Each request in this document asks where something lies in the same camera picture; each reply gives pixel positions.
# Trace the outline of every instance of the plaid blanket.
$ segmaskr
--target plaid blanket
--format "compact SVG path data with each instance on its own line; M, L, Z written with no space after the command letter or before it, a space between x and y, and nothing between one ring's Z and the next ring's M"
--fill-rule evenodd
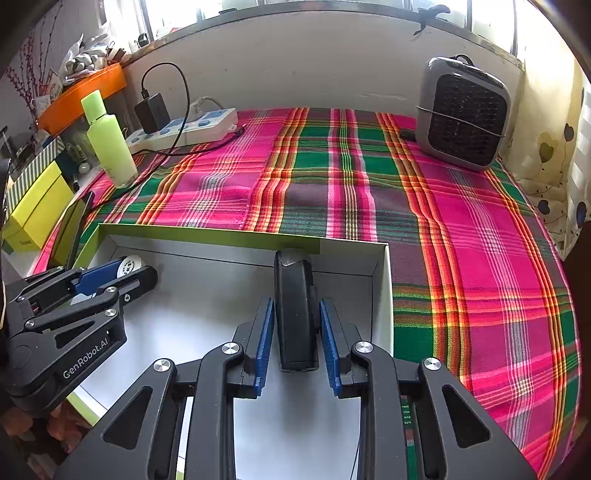
M499 164L475 173L425 156L399 136L411 118L297 108L239 119L243 136L201 155L183 147L93 215L83 242L99 222L387 242L395 356L444 359L545 478L570 449L579 341L557 255L513 179ZM159 158L136 162L147 171ZM105 176L90 188L97 201L116 193Z

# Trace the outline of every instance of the fan grille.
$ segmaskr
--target fan grille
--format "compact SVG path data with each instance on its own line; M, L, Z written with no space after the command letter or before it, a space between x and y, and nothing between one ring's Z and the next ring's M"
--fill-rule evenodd
M507 115L507 102L498 93L477 83L447 74L437 81L433 111L501 135ZM434 114L428 140L440 152L486 166L492 161L501 137Z

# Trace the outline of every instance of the plastic bottle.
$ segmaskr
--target plastic bottle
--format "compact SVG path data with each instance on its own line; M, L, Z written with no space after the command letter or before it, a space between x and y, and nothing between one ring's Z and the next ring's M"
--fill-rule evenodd
M81 101L90 128L86 133L100 164L117 188L129 186L138 176L115 115L108 115L100 91Z

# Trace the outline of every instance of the striped box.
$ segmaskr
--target striped box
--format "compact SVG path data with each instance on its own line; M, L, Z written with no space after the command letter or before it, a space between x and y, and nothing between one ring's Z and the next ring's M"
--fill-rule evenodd
M6 193L7 214L10 215L22 200L29 188L35 183L39 175L47 166L56 159L64 150L64 142L56 137L53 142L46 146L35 159L26 166L19 178L13 183Z

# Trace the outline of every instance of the orange tray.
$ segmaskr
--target orange tray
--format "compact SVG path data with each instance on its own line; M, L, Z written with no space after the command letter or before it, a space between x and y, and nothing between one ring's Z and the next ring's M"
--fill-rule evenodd
M55 137L84 114L80 100L86 95L100 90L101 96L107 98L126 86L123 68L115 63L68 88L39 117L38 126Z

